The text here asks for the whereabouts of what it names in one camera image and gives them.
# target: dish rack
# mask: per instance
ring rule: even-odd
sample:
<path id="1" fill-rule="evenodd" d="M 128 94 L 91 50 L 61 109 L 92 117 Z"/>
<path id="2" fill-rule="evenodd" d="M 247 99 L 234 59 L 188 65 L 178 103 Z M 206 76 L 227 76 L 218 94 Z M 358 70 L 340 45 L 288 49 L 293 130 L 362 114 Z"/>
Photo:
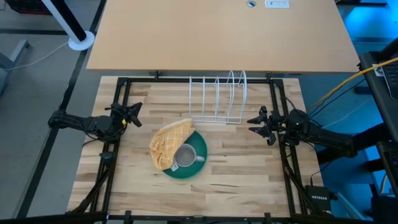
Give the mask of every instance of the dish rack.
<path id="1" fill-rule="evenodd" d="M 233 123 L 233 124 L 240 124 L 242 122 L 244 105 L 246 104 L 246 97 L 248 93 L 248 83 L 246 80 L 246 72 L 242 71 L 239 77 L 238 82 L 235 82 L 234 72 L 229 71 L 228 78 L 225 80 L 216 77 L 214 78 L 207 78 L 203 77 L 202 82 L 194 82 L 192 77 L 189 79 L 189 115 L 193 121 L 198 122 L 209 122 L 209 123 Z M 202 103 L 201 103 L 201 114 L 193 114 L 192 112 L 192 91 L 194 85 L 201 85 L 203 88 L 203 96 L 202 96 Z M 205 114 L 205 102 L 206 102 L 206 87 L 213 87 L 215 88 L 215 102 L 214 102 L 214 113 Z M 237 89 L 243 89 L 243 98 L 242 98 L 242 105 L 240 109 L 239 116 L 233 116 L 233 107 L 234 107 L 234 100 L 235 100 L 235 91 Z M 220 105 L 220 91 L 228 91 L 229 89 L 229 106 L 228 110 L 225 115 L 219 114 L 219 105 Z"/>

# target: white cable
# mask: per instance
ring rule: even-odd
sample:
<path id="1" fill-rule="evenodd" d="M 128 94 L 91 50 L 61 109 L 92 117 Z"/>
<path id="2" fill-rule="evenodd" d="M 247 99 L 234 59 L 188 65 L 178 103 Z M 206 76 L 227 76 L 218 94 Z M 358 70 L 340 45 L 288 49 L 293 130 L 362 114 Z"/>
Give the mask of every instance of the white cable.
<path id="1" fill-rule="evenodd" d="M 61 47 L 65 46 L 67 43 L 68 43 L 68 42 L 62 44 L 61 46 L 57 47 L 55 50 L 51 51 L 47 56 L 44 56 L 44 57 L 42 57 L 42 58 L 36 60 L 35 62 L 29 63 L 29 64 L 27 64 L 27 65 L 16 66 L 16 67 L 14 67 L 14 68 L 5 68 L 4 70 L 5 70 L 5 71 L 10 71 L 10 70 L 14 70 L 14 69 L 17 69 L 17 68 L 22 68 L 22 67 L 34 65 L 34 64 L 36 64 L 37 62 L 39 62 L 39 61 L 41 61 L 41 60 L 44 60 L 44 59 L 48 58 L 50 55 L 52 55 L 54 52 L 56 52 L 56 51 L 57 51 L 58 49 L 60 49 Z"/>
<path id="2" fill-rule="evenodd" d="M 386 180 L 387 180 L 387 174 L 384 175 L 383 180 L 381 181 L 381 190 L 380 193 L 384 193 L 384 188 L 386 188 Z"/>
<path id="3" fill-rule="evenodd" d="M 326 126 L 322 126 L 322 128 L 327 128 L 327 127 L 329 127 L 329 126 L 331 126 L 331 125 L 334 125 L 334 124 L 336 124 L 336 123 L 338 123 L 338 122 L 340 122 L 340 121 L 346 119 L 349 115 L 351 115 L 351 114 L 354 113 L 356 110 L 358 110 L 360 107 L 362 107 L 363 105 L 365 105 L 369 100 L 366 100 L 366 101 L 363 102 L 361 105 L 357 106 L 353 111 L 349 112 L 346 116 L 344 116 L 344 117 L 338 119 L 337 121 L 334 121 L 334 122 L 332 122 L 332 123 L 330 123 L 330 124 L 328 124 L 328 125 L 326 125 Z"/>

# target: mug handle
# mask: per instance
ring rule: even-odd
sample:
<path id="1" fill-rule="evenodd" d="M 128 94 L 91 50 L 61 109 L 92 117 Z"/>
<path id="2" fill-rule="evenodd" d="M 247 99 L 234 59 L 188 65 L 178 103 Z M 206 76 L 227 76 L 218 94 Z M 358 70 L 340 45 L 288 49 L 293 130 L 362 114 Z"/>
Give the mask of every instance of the mug handle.
<path id="1" fill-rule="evenodd" d="M 204 162 L 205 158 L 202 157 L 202 156 L 197 156 L 197 158 L 195 160 L 198 161 L 198 162 Z"/>

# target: wooden tabletop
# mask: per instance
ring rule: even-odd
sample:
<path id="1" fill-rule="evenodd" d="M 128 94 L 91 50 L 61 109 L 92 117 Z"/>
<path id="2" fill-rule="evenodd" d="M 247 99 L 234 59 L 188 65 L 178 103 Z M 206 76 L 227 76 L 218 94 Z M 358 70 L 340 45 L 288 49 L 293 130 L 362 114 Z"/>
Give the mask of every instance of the wooden tabletop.
<path id="1" fill-rule="evenodd" d="M 108 1 L 87 65 L 95 70 L 357 72 L 334 0 Z"/>
<path id="2" fill-rule="evenodd" d="M 113 101 L 116 80 L 101 79 L 93 116 L 108 113 L 104 108 Z M 284 83 L 286 96 L 304 110 L 299 81 L 290 78 Z M 215 100 L 211 91 L 206 91 L 210 101 Z M 236 100 L 240 93 L 236 90 Z M 193 102 L 200 96 L 193 91 Z M 242 124 L 195 122 L 195 129 L 208 146 L 208 160 L 199 174 L 185 180 L 173 179 L 155 168 L 149 143 L 157 130 L 188 117 L 188 83 L 133 83 L 128 104 L 140 101 L 142 127 L 130 125 L 121 138 L 110 214 L 122 215 L 131 210 L 135 215 L 262 217 L 270 212 L 273 217 L 289 216 L 278 142 L 268 146 L 266 139 L 248 130 L 253 125 L 246 123 L 258 115 L 260 106 L 272 108 L 268 85 L 248 84 Z M 219 114 L 225 113 L 228 103 L 221 91 Z M 201 103 L 194 103 L 192 111 L 201 111 Z M 75 208 L 94 185 L 102 145 L 93 142 L 83 148 L 68 209 Z M 297 154 L 303 182 L 309 184 L 310 175 L 319 171 L 317 156 L 311 146 L 302 143 L 297 146 Z M 314 176 L 314 183 L 322 185 L 320 174 Z M 292 186 L 299 212 L 297 191 Z"/>

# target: metal bracket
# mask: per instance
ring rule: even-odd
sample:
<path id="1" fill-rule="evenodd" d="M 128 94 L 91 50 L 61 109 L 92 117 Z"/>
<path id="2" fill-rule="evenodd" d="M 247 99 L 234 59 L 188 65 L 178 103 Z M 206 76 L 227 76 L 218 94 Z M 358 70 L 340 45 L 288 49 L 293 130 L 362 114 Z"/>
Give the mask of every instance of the metal bracket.
<path id="1" fill-rule="evenodd" d="M 278 88 L 280 88 L 280 89 L 284 89 L 285 88 L 283 80 L 281 80 L 281 79 L 272 79 L 272 81 L 274 82 L 274 84 Z"/>
<path id="2" fill-rule="evenodd" d="M 118 83 L 116 84 L 117 87 L 123 86 L 124 84 L 127 83 L 128 80 L 129 80 L 129 79 L 126 78 L 126 77 L 118 78 Z"/>
<path id="3" fill-rule="evenodd" d="M 123 224 L 132 224 L 133 222 L 134 220 L 131 220 L 131 211 L 126 210 L 126 212 L 124 212 Z"/>
<path id="4" fill-rule="evenodd" d="M 361 62 L 359 62 L 356 66 L 358 67 L 359 71 L 362 71 L 362 70 L 363 70 L 363 67 L 362 67 Z"/>
<path id="5" fill-rule="evenodd" d="M 271 214 L 269 212 L 264 213 L 264 221 L 263 224 L 272 224 Z"/>
<path id="6" fill-rule="evenodd" d="M 154 80 L 158 80 L 159 77 L 161 76 L 162 72 L 160 72 L 159 70 L 156 70 L 154 72 L 149 72 L 150 76 L 154 77 Z"/>
<path id="7" fill-rule="evenodd" d="M 106 166 L 109 166 L 114 162 L 113 152 L 102 152 L 99 156 L 103 159 Z"/>
<path id="8" fill-rule="evenodd" d="M 193 223 L 204 223 L 206 220 L 206 217 L 201 216 L 201 215 L 196 215 L 192 217 L 192 222 Z"/>
<path id="9" fill-rule="evenodd" d="M 272 72 L 270 72 L 269 74 L 268 74 L 268 77 L 267 77 L 267 79 L 266 79 L 266 82 L 270 82 L 271 81 L 271 76 L 272 76 Z"/>

